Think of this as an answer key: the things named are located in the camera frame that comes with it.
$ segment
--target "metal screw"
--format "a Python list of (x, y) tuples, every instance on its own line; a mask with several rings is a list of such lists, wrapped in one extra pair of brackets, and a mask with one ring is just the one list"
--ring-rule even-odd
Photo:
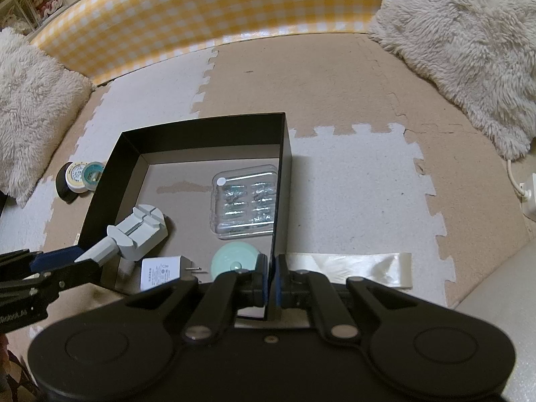
[(331, 329), (331, 335), (338, 339), (353, 339), (359, 331), (353, 325), (335, 325)]
[(264, 342), (269, 343), (271, 345), (273, 345), (274, 343), (277, 343), (278, 341), (279, 341), (279, 337), (277, 337), (277, 335), (267, 335), (264, 338)]
[(195, 325), (187, 328), (184, 335), (191, 340), (204, 340), (212, 335), (212, 331), (207, 326)]

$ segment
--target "power cord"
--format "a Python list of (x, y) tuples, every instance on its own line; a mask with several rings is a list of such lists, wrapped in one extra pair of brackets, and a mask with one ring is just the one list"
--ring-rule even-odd
[(518, 194), (519, 197), (523, 200), (527, 200), (530, 197), (530, 192), (527, 192), (526, 190), (523, 190), (523, 188), (517, 183), (516, 179), (514, 178), (514, 175), (512, 174), (512, 162), (510, 160), (506, 161), (506, 170), (508, 172), (508, 178), (510, 178), (510, 183), (512, 183), (512, 186), (514, 186), (514, 190)]

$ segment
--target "fluffy cushion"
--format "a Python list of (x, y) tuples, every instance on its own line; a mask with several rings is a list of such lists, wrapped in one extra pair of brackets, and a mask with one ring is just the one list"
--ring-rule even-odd
[(0, 191), (21, 207), (91, 90), (26, 37), (0, 32)]
[(369, 36), (432, 80), (506, 159), (536, 127), (536, 0), (383, 0)]

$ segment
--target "open box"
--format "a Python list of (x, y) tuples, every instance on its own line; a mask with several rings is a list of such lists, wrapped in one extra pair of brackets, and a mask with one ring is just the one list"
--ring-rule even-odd
[[(277, 170), (273, 232), (241, 240), (269, 258), (284, 254), (292, 156), (283, 113), (224, 116), (161, 124), (121, 134), (90, 203), (78, 245), (89, 249), (108, 225), (125, 219), (137, 204), (165, 215), (168, 237), (147, 257), (184, 256), (201, 267), (200, 282), (211, 282), (214, 254), (229, 240), (211, 228), (212, 190), (222, 172), (272, 165)], [(127, 279), (117, 276), (119, 257), (106, 263), (101, 285), (126, 294), (140, 291), (141, 262)], [(251, 310), (263, 317), (264, 310)]]

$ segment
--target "yellow gingham fabric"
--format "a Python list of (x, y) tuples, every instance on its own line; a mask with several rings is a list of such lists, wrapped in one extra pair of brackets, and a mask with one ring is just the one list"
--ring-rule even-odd
[(32, 43), (101, 84), (214, 45), (364, 32), (382, 0), (81, 0)]

